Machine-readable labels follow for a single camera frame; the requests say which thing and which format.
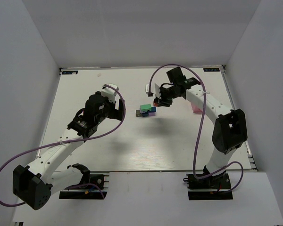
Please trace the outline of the green wooden block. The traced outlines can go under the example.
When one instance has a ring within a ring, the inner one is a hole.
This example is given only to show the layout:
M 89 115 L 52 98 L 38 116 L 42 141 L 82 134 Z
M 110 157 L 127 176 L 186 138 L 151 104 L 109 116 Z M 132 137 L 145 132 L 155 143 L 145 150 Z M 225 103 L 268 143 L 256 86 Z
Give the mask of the green wooden block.
M 145 113 L 152 110 L 151 104 L 140 105 L 140 112 Z

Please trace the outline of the long dark blue block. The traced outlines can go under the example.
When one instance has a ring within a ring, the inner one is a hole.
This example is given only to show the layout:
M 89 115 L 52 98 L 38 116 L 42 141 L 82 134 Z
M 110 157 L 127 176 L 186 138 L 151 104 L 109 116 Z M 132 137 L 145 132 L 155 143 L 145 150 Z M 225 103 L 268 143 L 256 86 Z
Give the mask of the long dark blue block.
M 156 107 L 152 107 L 150 113 L 155 113 L 156 112 Z

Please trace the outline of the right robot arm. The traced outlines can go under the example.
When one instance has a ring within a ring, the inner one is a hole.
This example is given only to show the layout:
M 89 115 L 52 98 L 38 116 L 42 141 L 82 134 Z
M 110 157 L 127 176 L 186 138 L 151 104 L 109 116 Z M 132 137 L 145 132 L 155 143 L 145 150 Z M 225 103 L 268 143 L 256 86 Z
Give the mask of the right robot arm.
M 195 181 L 204 185 L 214 185 L 226 174 L 226 169 L 234 163 L 230 161 L 234 152 L 248 139 L 246 117 L 241 109 L 233 110 L 216 100 L 207 90 L 203 80 L 192 69 L 187 70 L 194 76 L 186 78 L 182 72 L 183 66 L 173 65 L 166 74 L 169 79 L 168 88 L 163 84 L 149 83 L 145 90 L 148 96 L 154 97 L 156 107 L 169 107 L 173 100 L 182 97 L 198 107 L 201 113 L 200 126 L 196 138 L 193 167 L 196 160 L 204 119 L 208 117 L 214 125 L 212 142 L 213 153 L 204 166 L 202 175 L 193 173 Z

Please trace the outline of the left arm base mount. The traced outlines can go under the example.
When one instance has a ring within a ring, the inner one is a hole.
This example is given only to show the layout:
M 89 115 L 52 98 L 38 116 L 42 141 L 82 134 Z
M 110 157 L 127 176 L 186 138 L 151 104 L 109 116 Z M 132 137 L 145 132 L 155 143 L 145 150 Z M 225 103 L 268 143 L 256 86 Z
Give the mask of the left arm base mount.
M 104 200 L 108 193 L 109 173 L 91 173 L 88 184 L 59 192 L 60 200 Z

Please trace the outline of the olive wooden cube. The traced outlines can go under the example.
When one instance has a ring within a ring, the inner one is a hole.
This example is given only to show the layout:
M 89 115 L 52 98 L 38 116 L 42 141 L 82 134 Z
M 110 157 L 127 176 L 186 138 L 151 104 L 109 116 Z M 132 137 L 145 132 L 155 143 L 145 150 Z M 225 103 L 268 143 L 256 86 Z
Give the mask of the olive wooden cube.
M 136 117 L 142 117 L 142 113 L 140 112 L 140 110 L 136 110 Z

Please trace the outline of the pink plastic bin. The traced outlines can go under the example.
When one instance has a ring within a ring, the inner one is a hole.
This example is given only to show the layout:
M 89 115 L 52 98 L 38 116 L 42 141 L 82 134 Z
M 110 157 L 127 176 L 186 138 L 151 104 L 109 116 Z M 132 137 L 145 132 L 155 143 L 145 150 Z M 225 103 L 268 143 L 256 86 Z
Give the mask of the pink plastic bin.
M 202 110 L 198 108 L 194 103 L 191 103 L 192 111 L 195 114 L 202 114 Z

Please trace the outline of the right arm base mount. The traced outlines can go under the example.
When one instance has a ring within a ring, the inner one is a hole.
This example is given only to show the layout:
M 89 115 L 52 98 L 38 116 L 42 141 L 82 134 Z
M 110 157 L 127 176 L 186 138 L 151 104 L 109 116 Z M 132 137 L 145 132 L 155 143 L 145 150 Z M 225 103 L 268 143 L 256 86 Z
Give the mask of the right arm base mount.
M 232 186 L 229 175 L 196 179 L 193 174 L 187 174 L 183 182 L 188 187 L 189 201 L 232 200 Z

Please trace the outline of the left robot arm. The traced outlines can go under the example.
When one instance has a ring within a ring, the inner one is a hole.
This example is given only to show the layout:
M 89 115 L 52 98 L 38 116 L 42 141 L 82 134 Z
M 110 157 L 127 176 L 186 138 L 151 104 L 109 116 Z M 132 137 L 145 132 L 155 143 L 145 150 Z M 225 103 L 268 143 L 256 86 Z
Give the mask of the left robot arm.
M 123 122 L 125 102 L 120 98 L 116 106 L 117 95 L 118 86 L 113 84 L 104 85 L 101 91 L 91 95 L 85 107 L 68 124 L 57 144 L 27 166 L 18 165 L 14 169 L 13 193 L 32 209 L 38 210 L 56 192 L 89 186 L 90 170 L 86 166 L 76 163 L 60 172 L 56 169 L 75 149 L 93 137 L 106 118 Z

